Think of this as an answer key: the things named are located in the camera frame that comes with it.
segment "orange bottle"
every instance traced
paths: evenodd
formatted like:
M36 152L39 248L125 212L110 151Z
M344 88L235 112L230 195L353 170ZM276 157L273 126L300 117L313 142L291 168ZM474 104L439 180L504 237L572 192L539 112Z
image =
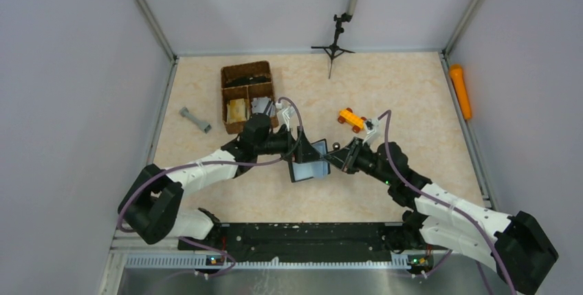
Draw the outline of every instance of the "orange bottle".
M463 82L463 69L460 65L453 65L450 67L450 77L454 83L456 90L457 101L459 101L459 108L464 120L472 118L472 109L470 108L470 100L468 99L468 92L465 90Z

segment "table top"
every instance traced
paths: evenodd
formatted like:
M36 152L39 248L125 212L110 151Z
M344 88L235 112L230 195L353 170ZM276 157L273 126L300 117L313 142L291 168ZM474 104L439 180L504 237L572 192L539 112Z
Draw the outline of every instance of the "table top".
M346 107L376 117L392 109L389 140L400 145L409 165L444 189L483 205L446 78L436 52L345 54L328 79L326 54L205 56L180 58L154 162L161 168L204 157L230 141L221 119L220 70L267 60L275 96L300 109L308 140L326 138L344 146L355 135L337 122ZM212 130L204 134L178 111L186 106ZM376 148L382 138L372 143ZM276 156L260 156L268 161ZM331 167L323 179L291 183L286 162L255 167L183 199L229 222L401 221L405 208L387 195L388 186L363 173Z

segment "yellow toy truck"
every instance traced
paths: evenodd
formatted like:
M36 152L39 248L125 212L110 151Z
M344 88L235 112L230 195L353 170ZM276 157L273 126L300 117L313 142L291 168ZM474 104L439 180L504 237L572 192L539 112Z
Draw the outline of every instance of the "yellow toy truck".
M364 121L366 121L366 118L364 116L359 118L352 112L351 108L341 110L338 116L338 123L350 124L354 133L359 133L364 128Z

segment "wooden table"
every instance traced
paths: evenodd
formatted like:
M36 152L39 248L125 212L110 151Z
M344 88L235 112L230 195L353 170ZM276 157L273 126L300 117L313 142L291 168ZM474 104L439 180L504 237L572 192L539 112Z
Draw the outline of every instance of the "wooden table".
M348 144L354 133L336 120L343 108L366 117L392 109L389 138L409 157L409 165L448 191L483 205L434 52L345 54L335 61L330 80L325 54L180 58L155 163L184 164L234 138L221 121L220 69L261 60L271 64L276 97L287 96L298 105L310 141L326 138L329 149L333 142ZM183 106L209 122L212 130L204 134L182 118L178 111ZM230 222L401 221L404 208L386 191L387 185L368 175L346 175L334 168L324 179L291 183L287 163L281 162L213 184L182 204L208 209Z

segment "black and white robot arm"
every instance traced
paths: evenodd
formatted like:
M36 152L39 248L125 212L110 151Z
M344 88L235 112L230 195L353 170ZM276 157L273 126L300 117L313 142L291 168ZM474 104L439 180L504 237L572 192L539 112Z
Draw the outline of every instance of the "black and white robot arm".
M191 162L190 167L163 171L154 164L146 166L126 194L118 212L124 212L123 219L148 244L164 237L203 240L218 224L218 219L204 209L187 209L180 204L182 199L213 183L246 173L258 165L258 155L279 154L281 160L289 160L293 156L296 163L323 159L344 173L362 171L384 182L393 201L412 210L404 214L404 225L407 230L416 232L414 237L471 257L502 277L501 267L492 256L485 235L500 254L512 283L524 294L536 292L558 259L555 248L531 215L519 212L511 216L496 212L449 193L409 168L407 156L397 144L390 142L388 146L394 167L408 184L421 193L439 198L450 207L438 204L405 185L387 159L385 144L379 145L375 152L370 147L378 136L378 120L365 122L368 129L364 140L353 138L344 148L338 146L322 156L310 145L301 127L298 127L296 138L292 137L289 114L283 119L286 124L274 133L268 116L253 114L237 138L209 156ZM154 181L140 190L148 180ZM483 233L456 210L477 221Z

